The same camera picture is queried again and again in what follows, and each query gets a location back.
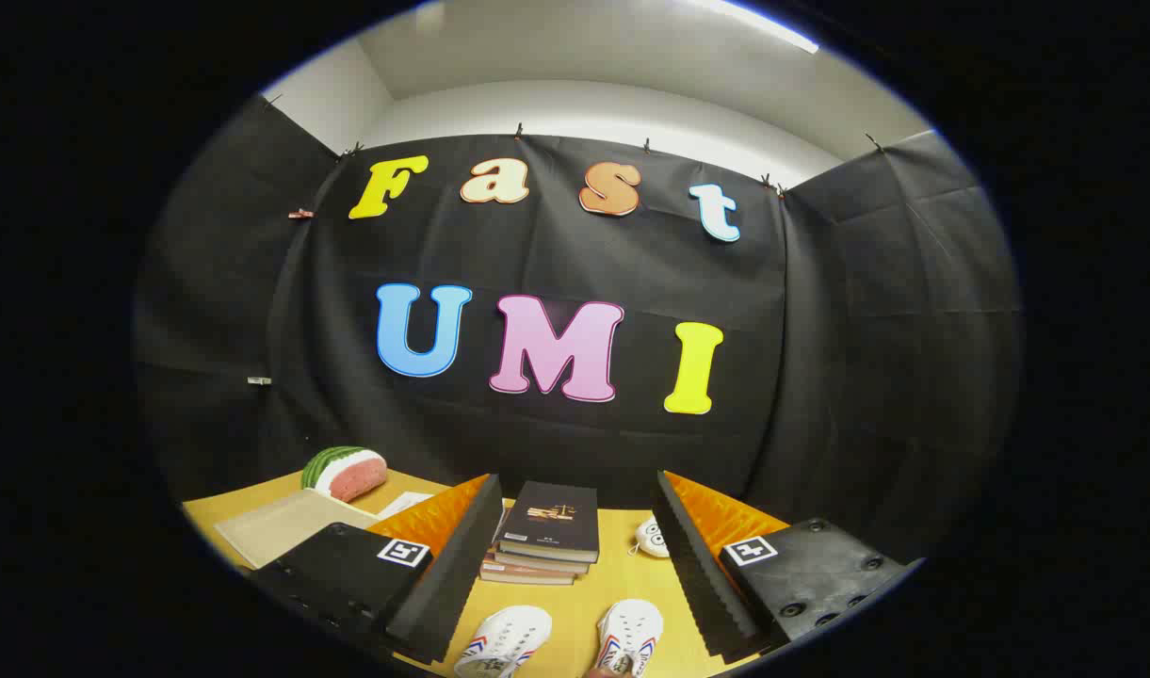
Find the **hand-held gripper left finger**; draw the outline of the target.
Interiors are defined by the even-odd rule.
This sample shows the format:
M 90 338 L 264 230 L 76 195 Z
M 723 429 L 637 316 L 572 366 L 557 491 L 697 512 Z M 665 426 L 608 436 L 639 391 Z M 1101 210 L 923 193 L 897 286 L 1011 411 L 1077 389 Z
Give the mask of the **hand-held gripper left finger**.
M 481 473 L 370 527 L 338 521 L 251 573 L 289 612 L 375 656 L 445 658 L 503 509 Z

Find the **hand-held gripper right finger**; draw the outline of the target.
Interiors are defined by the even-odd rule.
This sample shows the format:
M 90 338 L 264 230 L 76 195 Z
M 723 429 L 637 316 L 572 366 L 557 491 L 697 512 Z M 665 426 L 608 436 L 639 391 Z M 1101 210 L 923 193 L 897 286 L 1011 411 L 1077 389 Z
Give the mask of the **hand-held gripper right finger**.
M 787 524 L 669 471 L 653 514 L 711 655 L 790 652 L 900 587 L 902 563 L 823 518 Z

